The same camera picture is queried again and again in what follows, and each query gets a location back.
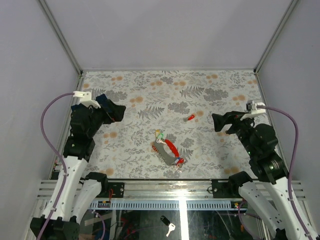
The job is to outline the yellow key tag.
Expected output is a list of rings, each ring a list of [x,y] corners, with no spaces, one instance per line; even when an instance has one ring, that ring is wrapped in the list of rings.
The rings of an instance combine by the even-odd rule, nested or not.
[[[159,136],[159,134],[160,134],[160,130],[157,129],[157,130],[155,131],[155,137],[157,138],[157,137]]]

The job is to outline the green key tag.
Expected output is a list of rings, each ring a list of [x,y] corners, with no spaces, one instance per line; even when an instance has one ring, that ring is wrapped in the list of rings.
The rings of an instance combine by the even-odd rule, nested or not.
[[[163,139],[164,139],[164,134],[163,134],[163,133],[160,133],[160,134],[157,136],[157,139],[163,140]]]

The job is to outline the red handled metal keyring holder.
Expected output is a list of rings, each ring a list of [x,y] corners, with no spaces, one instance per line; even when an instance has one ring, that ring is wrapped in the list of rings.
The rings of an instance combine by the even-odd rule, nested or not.
[[[152,143],[152,149],[160,156],[167,166],[172,167],[178,173],[182,173],[182,167],[186,161],[180,165],[176,164],[176,158],[180,157],[183,159],[183,157],[180,155],[178,148],[170,140],[156,139]]]

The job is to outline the black key tag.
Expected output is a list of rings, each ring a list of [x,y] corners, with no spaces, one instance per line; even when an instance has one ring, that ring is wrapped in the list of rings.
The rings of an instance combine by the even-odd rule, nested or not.
[[[169,226],[171,224],[171,222],[168,220],[167,217],[165,217],[164,215],[162,215],[160,217],[160,220],[166,225],[166,226]]]

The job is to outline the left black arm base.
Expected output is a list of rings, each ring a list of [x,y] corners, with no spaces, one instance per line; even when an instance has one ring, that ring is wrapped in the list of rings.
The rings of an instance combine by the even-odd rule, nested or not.
[[[124,182],[108,182],[102,186],[102,190],[98,195],[98,198],[120,199],[124,197],[124,193]]]

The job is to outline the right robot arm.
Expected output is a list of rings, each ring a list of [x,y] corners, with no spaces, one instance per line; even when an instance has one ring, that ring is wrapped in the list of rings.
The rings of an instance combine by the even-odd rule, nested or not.
[[[230,111],[212,114],[214,130],[230,125],[228,135],[235,134],[249,155],[249,165],[269,192],[269,202],[256,188],[251,177],[239,172],[229,177],[228,192],[242,197],[254,209],[275,240],[318,240],[320,235],[304,214],[292,188],[291,170],[276,153],[278,139],[271,125],[254,125],[254,118],[269,107],[258,105],[247,112]]]

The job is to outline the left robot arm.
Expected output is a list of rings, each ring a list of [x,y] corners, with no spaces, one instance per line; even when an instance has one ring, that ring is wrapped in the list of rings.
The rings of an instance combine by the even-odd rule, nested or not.
[[[83,173],[95,148],[94,136],[102,125],[121,122],[126,106],[117,105],[104,94],[71,107],[70,135],[59,156],[62,169],[53,194],[30,229],[38,240],[77,240],[80,223],[96,197],[111,190],[105,173]]]

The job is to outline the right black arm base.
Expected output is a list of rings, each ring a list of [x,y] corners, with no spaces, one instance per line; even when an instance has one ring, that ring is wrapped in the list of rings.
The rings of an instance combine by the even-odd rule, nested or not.
[[[243,180],[216,180],[211,181],[212,195],[214,199],[235,199],[240,198],[239,187],[242,187]]]

